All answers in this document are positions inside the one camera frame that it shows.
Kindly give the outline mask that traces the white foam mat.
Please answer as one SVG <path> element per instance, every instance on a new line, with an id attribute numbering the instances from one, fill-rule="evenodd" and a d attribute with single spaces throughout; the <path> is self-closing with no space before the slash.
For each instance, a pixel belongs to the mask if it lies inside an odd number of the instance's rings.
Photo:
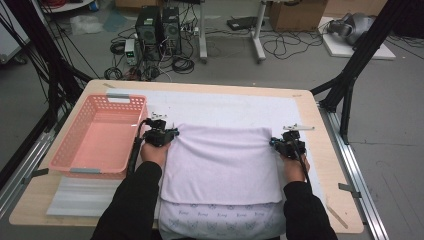
<path id="1" fill-rule="evenodd" d="M 143 95 L 147 98 L 147 117 L 164 119 L 169 127 L 178 130 L 182 124 L 265 127 L 272 130 L 274 137 L 284 131 L 284 126 L 303 125 L 292 98 L 130 89 L 112 89 L 106 94 Z M 119 180 L 63 175 L 47 212 L 57 216 L 98 216 L 110 203 Z"/>

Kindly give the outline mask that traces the lilac butterfly print cloth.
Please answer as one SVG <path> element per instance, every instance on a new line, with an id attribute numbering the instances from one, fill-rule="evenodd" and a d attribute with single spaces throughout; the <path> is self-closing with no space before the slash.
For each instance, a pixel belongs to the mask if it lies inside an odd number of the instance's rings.
<path id="1" fill-rule="evenodd" d="M 267 240 L 285 233 L 272 130 L 179 126 L 160 193 L 164 240 Z"/>

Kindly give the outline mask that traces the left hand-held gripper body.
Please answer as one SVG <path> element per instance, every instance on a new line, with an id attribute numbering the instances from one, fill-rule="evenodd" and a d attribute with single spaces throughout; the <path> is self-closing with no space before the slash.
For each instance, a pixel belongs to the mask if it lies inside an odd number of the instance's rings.
<path id="1" fill-rule="evenodd" d="M 155 147 L 161 147 L 172 140 L 166 139 L 166 121 L 159 119 L 146 118 L 144 123 L 150 127 L 149 130 L 145 131 L 143 134 L 143 139 L 146 143 L 152 144 Z"/>

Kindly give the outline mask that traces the white floor board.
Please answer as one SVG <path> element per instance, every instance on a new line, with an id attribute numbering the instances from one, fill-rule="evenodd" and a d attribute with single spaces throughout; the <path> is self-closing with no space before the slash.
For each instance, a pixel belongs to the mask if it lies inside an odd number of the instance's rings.
<path id="1" fill-rule="evenodd" d="M 327 32 L 327 27 L 331 20 L 332 17 L 322 17 L 319 22 L 318 31 L 322 35 L 324 46 L 332 57 L 350 58 L 354 53 L 353 47 L 348 45 L 337 34 Z M 394 60 L 395 58 L 395 54 L 384 44 L 379 47 L 372 57 L 373 60 Z"/>

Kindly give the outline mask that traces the white bench power supply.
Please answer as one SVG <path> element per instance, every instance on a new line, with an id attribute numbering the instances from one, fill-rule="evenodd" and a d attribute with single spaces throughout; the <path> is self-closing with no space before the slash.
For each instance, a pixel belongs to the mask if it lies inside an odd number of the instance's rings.
<path id="1" fill-rule="evenodd" d="M 136 56 L 135 40 L 134 39 L 127 39 L 125 41 L 124 53 L 125 53 L 125 56 L 126 56 L 127 63 L 130 66 L 135 66 L 137 64 L 137 56 Z"/>

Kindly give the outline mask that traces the brown cardboard box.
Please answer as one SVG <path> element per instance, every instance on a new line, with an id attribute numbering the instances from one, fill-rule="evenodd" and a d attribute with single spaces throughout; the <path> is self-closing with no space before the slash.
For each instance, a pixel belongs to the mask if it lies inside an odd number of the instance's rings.
<path id="1" fill-rule="evenodd" d="M 327 7 L 328 0 L 296 0 L 274 2 L 269 21 L 274 31 L 315 31 Z"/>

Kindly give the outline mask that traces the white desk leg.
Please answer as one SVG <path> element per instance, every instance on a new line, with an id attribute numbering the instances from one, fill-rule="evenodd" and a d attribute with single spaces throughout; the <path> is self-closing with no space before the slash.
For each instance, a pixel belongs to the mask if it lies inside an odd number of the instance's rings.
<path id="1" fill-rule="evenodd" d="M 258 63 L 261 63 L 262 61 L 266 59 L 266 56 L 260 41 L 260 33 L 262 29 L 262 22 L 264 20 L 265 10 L 266 10 L 266 1 L 260 0 L 255 30 L 251 33 L 252 42 L 257 53 Z"/>
<path id="2" fill-rule="evenodd" d="M 202 63 L 207 63 L 207 43 L 205 32 L 205 13 L 204 13 L 205 0 L 199 0 L 200 19 L 199 19 L 199 56 Z"/>

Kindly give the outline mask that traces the black computer tower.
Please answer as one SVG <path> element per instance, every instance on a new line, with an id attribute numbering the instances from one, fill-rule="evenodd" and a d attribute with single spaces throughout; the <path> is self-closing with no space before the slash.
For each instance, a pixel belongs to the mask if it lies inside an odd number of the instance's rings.
<path id="1" fill-rule="evenodd" d="M 162 23 L 167 51 L 173 55 L 179 55 L 182 52 L 179 8 L 165 7 L 162 12 Z"/>
<path id="2" fill-rule="evenodd" d="M 161 27 L 160 8 L 158 6 L 143 6 L 140 9 L 135 29 L 141 53 L 145 60 L 160 60 L 159 44 L 163 40 Z"/>

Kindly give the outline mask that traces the black frame strut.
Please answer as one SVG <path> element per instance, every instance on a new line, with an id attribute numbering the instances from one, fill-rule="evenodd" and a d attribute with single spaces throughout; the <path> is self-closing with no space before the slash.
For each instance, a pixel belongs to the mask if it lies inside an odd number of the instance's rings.
<path id="1" fill-rule="evenodd" d="M 349 145 L 350 111 L 356 80 L 393 27 L 417 2 L 418 0 L 387 0 L 343 70 L 335 78 L 311 90 L 313 95 L 328 90 L 328 94 L 319 102 L 319 106 L 329 113 L 335 113 L 339 103 L 343 102 L 339 135 L 344 144 Z"/>
<path id="2" fill-rule="evenodd" d="M 75 105 L 81 96 L 83 87 L 79 81 L 88 83 L 92 77 L 75 68 L 60 53 L 31 0 L 0 0 L 0 6 L 8 7 L 37 51 L 35 55 L 23 42 L 11 21 L 0 14 L 0 24 L 29 57 L 39 79 L 48 84 L 48 110 L 43 118 L 46 120 L 46 128 L 51 129 L 59 122 L 59 109 L 66 103 Z"/>

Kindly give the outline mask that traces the grey metal bracket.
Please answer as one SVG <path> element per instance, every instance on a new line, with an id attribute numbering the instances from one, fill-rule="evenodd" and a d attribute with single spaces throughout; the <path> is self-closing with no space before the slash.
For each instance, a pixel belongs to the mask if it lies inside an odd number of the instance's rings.
<path id="1" fill-rule="evenodd" d="M 351 196 L 355 199 L 359 199 L 359 198 L 362 197 L 361 192 L 357 191 L 356 188 L 352 185 L 339 183 L 338 188 L 342 191 L 349 192 L 351 194 Z"/>
<path id="2" fill-rule="evenodd" d="M 28 185 L 33 178 L 43 176 L 43 175 L 47 175 L 48 173 L 49 173 L 48 168 L 35 170 L 35 171 L 31 172 L 28 176 L 24 177 L 22 179 L 21 183 L 24 184 L 24 185 Z"/>

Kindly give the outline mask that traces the teal sheet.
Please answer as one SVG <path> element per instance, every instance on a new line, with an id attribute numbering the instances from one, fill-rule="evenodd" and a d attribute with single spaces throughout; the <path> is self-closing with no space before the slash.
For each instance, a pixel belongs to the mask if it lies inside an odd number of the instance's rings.
<path id="1" fill-rule="evenodd" d="M 113 10 L 106 18 L 103 29 L 106 32 L 117 32 L 127 22 L 127 19 L 117 10 Z"/>

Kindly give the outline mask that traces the aluminium rail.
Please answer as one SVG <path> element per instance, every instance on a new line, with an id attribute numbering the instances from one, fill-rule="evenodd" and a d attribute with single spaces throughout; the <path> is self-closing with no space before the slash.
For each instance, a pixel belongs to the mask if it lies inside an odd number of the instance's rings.
<path id="1" fill-rule="evenodd" d="M 41 167 L 41 163 L 49 151 L 55 139 L 54 133 L 42 132 L 30 145 L 28 151 L 22 156 L 22 161 L 11 173 L 9 179 L 0 190 L 0 220 L 11 208 L 20 192 L 28 185 L 21 183 L 22 179 L 31 172 L 47 167 Z"/>
<path id="2" fill-rule="evenodd" d="M 360 170 L 354 151 L 349 142 L 345 142 L 339 133 L 341 121 L 336 113 L 328 112 L 319 107 L 320 114 L 326 124 L 330 136 L 335 140 L 335 149 L 340 154 L 342 169 L 345 171 L 348 185 L 361 192 L 362 197 L 353 198 L 359 204 L 362 224 L 366 227 L 373 240 L 389 240 L 387 230 L 374 204 L 371 193 Z"/>

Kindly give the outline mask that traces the black flat device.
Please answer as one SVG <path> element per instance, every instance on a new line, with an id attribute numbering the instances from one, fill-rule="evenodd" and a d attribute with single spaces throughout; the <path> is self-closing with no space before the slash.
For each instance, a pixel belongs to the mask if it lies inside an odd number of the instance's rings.
<path id="1" fill-rule="evenodd" d="M 233 18 L 227 21 L 227 26 L 233 31 L 250 30 L 256 27 L 257 17 Z"/>

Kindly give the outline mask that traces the clear plastic bag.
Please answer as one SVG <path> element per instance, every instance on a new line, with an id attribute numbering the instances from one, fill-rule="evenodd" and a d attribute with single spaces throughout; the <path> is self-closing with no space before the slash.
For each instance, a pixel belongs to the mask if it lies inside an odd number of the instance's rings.
<path id="1" fill-rule="evenodd" d="M 95 34 L 103 30 L 103 25 L 95 16 L 80 15 L 70 19 L 73 35 Z"/>

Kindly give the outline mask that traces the thin wooden stick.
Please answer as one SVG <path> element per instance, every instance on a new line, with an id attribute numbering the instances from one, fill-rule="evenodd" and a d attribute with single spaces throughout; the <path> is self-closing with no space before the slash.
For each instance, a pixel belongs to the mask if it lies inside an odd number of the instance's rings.
<path id="1" fill-rule="evenodd" d="M 348 229 L 348 224 L 337 214 L 337 212 L 329 205 L 326 205 L 327 211 L 339 222 L 343 228 Z"/>

